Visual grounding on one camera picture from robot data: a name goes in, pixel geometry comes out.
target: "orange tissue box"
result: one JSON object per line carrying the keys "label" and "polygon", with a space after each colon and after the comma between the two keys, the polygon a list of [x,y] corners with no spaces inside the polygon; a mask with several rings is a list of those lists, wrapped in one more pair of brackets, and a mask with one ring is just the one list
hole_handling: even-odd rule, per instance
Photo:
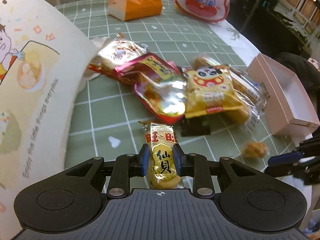
{"label": "orange tissue box", "polygon": [[159,15],[161,0],[108,0],[108,13],[121,21]]}

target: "panda cartoon face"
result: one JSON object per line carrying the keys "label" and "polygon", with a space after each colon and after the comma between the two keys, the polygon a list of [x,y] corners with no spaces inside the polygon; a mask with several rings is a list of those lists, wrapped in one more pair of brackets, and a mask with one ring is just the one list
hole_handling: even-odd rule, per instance
{"label": "panda cartoon face", "polygon": [[212,87],[223,83],[222,71],[213,67],[202,67],[196,71],[194,81],[202,87]]}

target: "screw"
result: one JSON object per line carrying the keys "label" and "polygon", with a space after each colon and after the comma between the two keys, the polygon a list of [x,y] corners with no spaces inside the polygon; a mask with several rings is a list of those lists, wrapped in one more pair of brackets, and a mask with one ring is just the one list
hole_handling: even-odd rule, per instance
{"label": "screw", "polygon": [[199,195],[202,196],[209,196],[213,193],[212,189],[207,188],[207,187],[201,187],[200,189],[197,190]]}
{"label": "screw", "polygon": [[122,188],[115,187],[109,190],[109,194],[112,196],[121,196],[124,194],[124,190]]}

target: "tissue box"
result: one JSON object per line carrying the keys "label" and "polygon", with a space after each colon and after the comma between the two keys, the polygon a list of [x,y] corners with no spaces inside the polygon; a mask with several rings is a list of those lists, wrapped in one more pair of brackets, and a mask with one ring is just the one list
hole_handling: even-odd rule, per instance
{"label": "tissue box", "polygon": [[159,15],[161,0],[108,0],[108,13],[121,21]]}
{"label": "tissue box", "polygon": [[263,54],[254,58],[247,71],[268,93],[265,114],[272,135],[305,137],[320,126],[311,100],[294,72]]}

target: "black robotic gripper in background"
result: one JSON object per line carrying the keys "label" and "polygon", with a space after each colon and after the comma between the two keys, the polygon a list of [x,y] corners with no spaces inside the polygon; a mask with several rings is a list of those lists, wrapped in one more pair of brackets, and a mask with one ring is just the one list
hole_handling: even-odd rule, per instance
{"label": "black robotic gripper in background", "polygon": [[173,158],[179,176],[194,178],[192,191],[130,191],[130,178],[147,174],[147,144],[137,155],[94,157],[25,188],[14,202],[23,227],[14,239],[307,239],[297,229],[307,209],[299,190],[229,157],[184,154],[179,144]]}

